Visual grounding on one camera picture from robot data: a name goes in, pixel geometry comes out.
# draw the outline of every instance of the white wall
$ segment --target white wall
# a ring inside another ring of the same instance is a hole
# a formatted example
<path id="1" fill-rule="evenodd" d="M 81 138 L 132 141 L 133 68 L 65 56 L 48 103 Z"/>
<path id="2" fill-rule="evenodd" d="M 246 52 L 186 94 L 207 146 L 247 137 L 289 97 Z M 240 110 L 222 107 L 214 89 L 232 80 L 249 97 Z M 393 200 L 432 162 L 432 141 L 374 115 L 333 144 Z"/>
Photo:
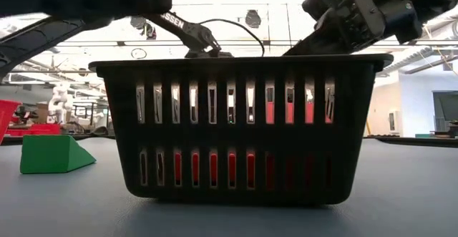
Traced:
<path id="1" fill-rule="evenodd" d="M 458 90 L 458 76 L 437 66 L 416 74 L 400 74 L 399 82 L 404 137 L 435 130 L 432 92 Z"/>
<path id="2" fill-rule="evenodd" d="M 401 91 L 399 82 L 382 84 L 374 88 L 372 92 L 371 104 L 367 122 L 371 128 L 372 135 L 391 135 L 389 127 L 389 113 L 399 111 L 398 128 L 402 136 L 402 111 L 401 111 Z"/>

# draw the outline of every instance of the ceiling light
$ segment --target ceiling light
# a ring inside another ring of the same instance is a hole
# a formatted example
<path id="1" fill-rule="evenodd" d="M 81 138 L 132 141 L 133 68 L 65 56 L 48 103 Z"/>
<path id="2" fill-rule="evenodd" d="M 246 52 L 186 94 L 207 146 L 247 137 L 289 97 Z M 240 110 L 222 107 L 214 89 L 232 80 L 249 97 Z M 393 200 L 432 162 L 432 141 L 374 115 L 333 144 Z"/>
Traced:
<path id="1" fill-rule="evenodd" d="M 259 29 L 261 20 L 256 10 L 248 10 L 245 16 L 245 23 L 253 29 Z"/>

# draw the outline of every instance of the basket slot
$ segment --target basket slot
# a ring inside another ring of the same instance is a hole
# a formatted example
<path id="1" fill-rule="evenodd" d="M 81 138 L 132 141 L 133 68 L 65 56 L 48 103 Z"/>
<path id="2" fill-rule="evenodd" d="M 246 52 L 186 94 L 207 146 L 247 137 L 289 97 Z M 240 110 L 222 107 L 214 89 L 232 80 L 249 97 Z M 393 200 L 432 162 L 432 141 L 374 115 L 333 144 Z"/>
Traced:
<path id="1" fill-rule="evenodd" d="M 175 148 L 173 155 L 173 165 L 175 171 L 175 187 L 182 186 L 182 159 L 181 150 Z"/>
<path id="2" fill-rule="evenodd" d="M 154 84 L 153 86 L 154 96 L 154 111 L 155 111 L 155 123 L 162 124 L 162 85 Z"/>
<path id="3" fill-rule="evenodd" d="M 255 83 L 248 81 L 246 84 L 246 123 L 255 123 Z"/>
<path id="4" fill-rule="evenodd" d="M 148 159 L 146 150 L 140 152 L 140 185 L 148 186 Z"/>
<path id="5" fill-rule="evenodd" d="M 294 158 L 288 156 L 285 159 L 285 190 L 292 191 L 294 189 Z"/>
<path id="6" fill-rule="evenodd" d="M 325 123 L 331 124 L 334 121 L 334 97 L 336 85 L 333 77 L 327 77 L 325 83 Z"/>
<path id="7" fill-rule="evenodd" d="M 233 148 L 228 151 L 228 188 L 237 188 L 237 152 Z"/>
<path id="8" fill-rule="evenodd" d="M 285 83 L 285 123 L 294 123 L 294 81 Z"/>
<path id="9" fill-rule="evenodd" d="M 217 123 L 217 87 L 216 82 L 208 83 L 208 123 Z"/>
<path id="10" fill-rule="evenodd" d="M 274 124 L 275 119 L 275 87 L 274 82 L 265 83 L 265 123 Z"/>
<path id="11" fill-rule="evenodd" d="M 218 187 L 218 151 L 212 149 L 209 153 L 208 159 L 210 161 L 210 188 Z"/>
<path id="12" fill-rule="evenodd" d="M 200 155 L 199 150 L 194 149 L 191 152 L 191 176 L 193 179 L 193 187 L 199 188 L 200 186 Z"/>
<path id="13" fill-rule="evenodd" d="M 273 161 L 274 167 L 274 186 L 275 190 L 280 191 L 285 188 L 285 170 L 286 170 L 286 159 L 284 155 L 276 154 L 274 156 L 275 160 Z"/>
<path id="14" fill-rule="evenodd" d="M 304 171 L 305 186 L 307 191 L 308 189 L 310 189 L 313 179 L 313 156 L 311 154 L 306 155 Z"/>
<path id="15" fill-rule="evenodd" d="M 172 123 L 180 123 L 180 85 L 172 84 Z"/>
<path id="16" fill-rule="evenodd" d="M 306 87 L 305 87 L 305 97 L 306 97 L 306 124 L 313 124 L 313 111 L 315 104 L 315 80 L 312 77 L 306 78 Z"/>
<path id="17" fill-rule="evenodd" d="M 156 183 L 157 186 L 165 184 L 165 159 L 162 148 L 156 149 Z"/>
<path id="18" fill-rule="evenodd" d="M 272 154 L 265 154 L 265 189 L 272 191 L 275 188 L 275 158 Z"/>
<path id="19" fill-rule="evenodd" d="M 255 190 L 255 173 L 256 162 L 254 150 L 248 150 L 246 153 L 246 188 Z"/>
<path id="20" fill-rule="evenodd" d="M 227 87 L 228 96 L 228 124 L 235 124 L 235 83 L 229 82 Z"/>
<path id="21" fill-rule="evenodd" d="M 145 123 L 145 86 L 143 84 L 137 85 L 137 120 L 140 124 Z"/>
<path id="22" fill-rule="evenodd" d="M 189 88 L 190 96 L 190 121 L 192 124 L 199 122 L 199 102 L 198 102 L 198 85 L 197 82 L 191 82 Z"/>

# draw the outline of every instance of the white robot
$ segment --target white robot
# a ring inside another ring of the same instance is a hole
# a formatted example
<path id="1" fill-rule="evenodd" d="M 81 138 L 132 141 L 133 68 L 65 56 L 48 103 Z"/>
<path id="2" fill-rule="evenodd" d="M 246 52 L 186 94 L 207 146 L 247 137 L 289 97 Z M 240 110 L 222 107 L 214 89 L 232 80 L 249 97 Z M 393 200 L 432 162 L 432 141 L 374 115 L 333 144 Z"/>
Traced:
<path id="1" fill-rule="evenodd" d="M 70 84 L 60 82 L 52 89 L 52 98 L 48 104 L 47 123 L 64 124 L 67 122 L 67 113 L 72 112 L 73 96 L 68 94 Z"/>

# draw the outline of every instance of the ceiling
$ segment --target ceiling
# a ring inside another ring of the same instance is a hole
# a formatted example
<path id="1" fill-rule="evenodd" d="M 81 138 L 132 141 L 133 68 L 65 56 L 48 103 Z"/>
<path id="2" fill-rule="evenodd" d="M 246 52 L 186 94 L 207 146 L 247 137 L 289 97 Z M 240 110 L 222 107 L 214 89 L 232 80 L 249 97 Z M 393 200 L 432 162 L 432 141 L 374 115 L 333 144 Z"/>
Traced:
<path id="1" fill-rule="evenodd" d="M 266 47 L 266 56 L 282 55 L 292 44 L 303 39 L 313 31 L 315 21 L 301 8 L 304 0 L 173 0 L 172 11 L 189 22 L 200 22 L 206 19 L 228 19 L 245 24 L 244 19 L 249 9 L 254 9 L 261 17 L 259 29 L 250 29 L 258 38 L 270 40 L 271 45 Z M 7 30 L 11 26 L 22 28 L 46 17 L 44 14 L 27 14 L 2 19 L 0 29 Z M 436 24 L 449 17 L 445 14 L 430 24 Z M 206 24 L 213 32 L 223 48 L 223 51 L 232 52 L 237 57 L 260 56 L 258 43 L 244 30 L 232 24 L 212 22 Z M 146 51 L 145 59 L 172 59 L 181 58 L 187 52 L 180 40 L 173 34 L 158 26 L 155 27 L 157 39 L 146 41 L 144 36 L 130 26 L 130 19 L 120 19 L 109 26 L 81 34 L 62 42 L 57 46 L 59 53 L 45 51 L 34 57 L 34 60 L 58 67 L 61 70 L 75 70 L 87 68 L 92 61 L 134 59 L 132 50 L 141 48 Z M 117 42 L 124 42 L 119 47 Z M 361 53 L 391 52 L 396 56 L 399 52 L 408 49 L 399 46 L 394 38 L 379 42 Z M 53 77 L 66 77 L 72 81 L 92 81 L 97 88 L 103 90 L 101 79 L 95 74 L 80 79 L 78 74 L 58 74 Z"/>

